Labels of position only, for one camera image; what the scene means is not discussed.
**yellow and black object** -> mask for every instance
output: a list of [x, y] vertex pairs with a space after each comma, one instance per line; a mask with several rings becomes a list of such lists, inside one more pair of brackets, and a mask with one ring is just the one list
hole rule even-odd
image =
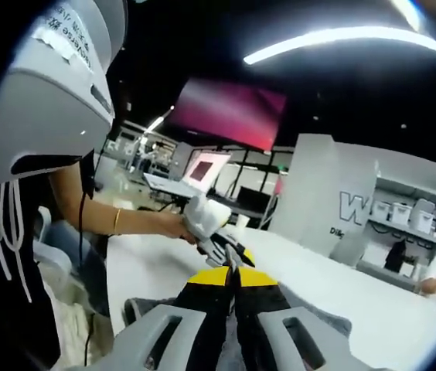
[[249, 267], [239, 267], [234, 279], [237, 337], [248, 371], [277, 369], [267, 336], [257, 315], [289, 309], [278, 283], [267, 274]]
[[230, 267], [201, 271], [191, 277], [172, 303], [175, 307], [206, 313], [199, 329], [186, 371], [207, 371], [216, 368], [227, 335], [227, 317], [233, 297]]

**white shelf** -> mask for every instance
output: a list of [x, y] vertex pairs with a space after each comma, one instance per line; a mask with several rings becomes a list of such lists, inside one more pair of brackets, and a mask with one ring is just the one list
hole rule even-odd
[[387, 227], [392, 228], [394, 230], [399, 230], [400, 232], [404, 232], [406, 234], [417, 237], [417, 238], [424, 240], [424, 241], [436, 243], [436, 237], [433, 237], [430, 234], [419, 232], [418, 230], [413, 230], [408, 226], [403, 226], [401, 224], [391, 223], [388, 220], [377, 219], [372, 215], [370, 215], [369, 221], [372, 223], [380, 224], [382, 226], [387, 226]]
[[430, 201], [436, 203], [436, 190], [423, 187], [421, 185], [415, 185], [409, 182], [404, 182], [397, 179], [391, 179], [385, 176], [379, 176], [376, 183], [376, 187], [389, 190], [395, 193], [403, 193], [403, 194], [413, 193], [415, 199], [419, 199], [422, 197], [424, 199], [429, 199]]

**monitor screen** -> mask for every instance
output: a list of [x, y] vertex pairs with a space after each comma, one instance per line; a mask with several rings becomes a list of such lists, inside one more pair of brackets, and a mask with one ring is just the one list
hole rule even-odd
[[230, 156], [231, 154], [227, 152], [204, 151], [199, 153], [187, 169], [182, 181], [195, 189], [207, 193], [223, 167], [227, 164]]
[[285, 101], [265, 89], [191, 78], [169, 123], [270, 151]]
[[190, 177], [199, 181], [203, 180], [204, 175], [206, 175], [212, 164], [212, 162], [201, 161], [199, 164], [197, 164]]

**gray plastic part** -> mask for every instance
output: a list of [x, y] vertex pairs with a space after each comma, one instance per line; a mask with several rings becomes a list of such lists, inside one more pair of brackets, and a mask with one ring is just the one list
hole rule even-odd
[[159, 305], [140, 320], [117, 335], [108, 356], [88, 367], [73, 367], [69, 371], [146, 371], [147, 359], [167, 325], [180, 318], [175, 332], [159, 361], [158, 371], [185, 371], [194, 339], [206, 313], [184, 308]]
[[358, 360], [350, 352], [346, 337], [321, 321], [305, 308], [291, 308], [284, 311], [260, 313], [258, 319], [271, 345], [278, 371], [306, 371], [301, 353], [298, 351], [286, 323], [295, 323], [300, 342], [314, 341], [318, 352], [305, 347], [305, 351], [318, 353], [320, 365], [312, 367], [316, 371], [370, 371], [374, 370]]

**white box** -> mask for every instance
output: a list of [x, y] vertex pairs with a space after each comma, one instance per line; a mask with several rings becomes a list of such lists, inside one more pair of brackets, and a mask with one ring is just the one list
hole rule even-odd
[[409, 227], [413, 230], [418, 230], [422, 233], [430, 234], [432, 225], [433, 214], [426, 213], [422, 210], [415, 210], [412, 212]]
[[388, 220], [388, 214], [390, 214], [390, 204], [384, 201], [374, 201], [371, 214], [375, 219]]
[[402, 226], [409, 225], [410, 212], [412, 206], [404, 205], [402, 203], [393, 203], [391, 206], [391, 222], [400, 224]]

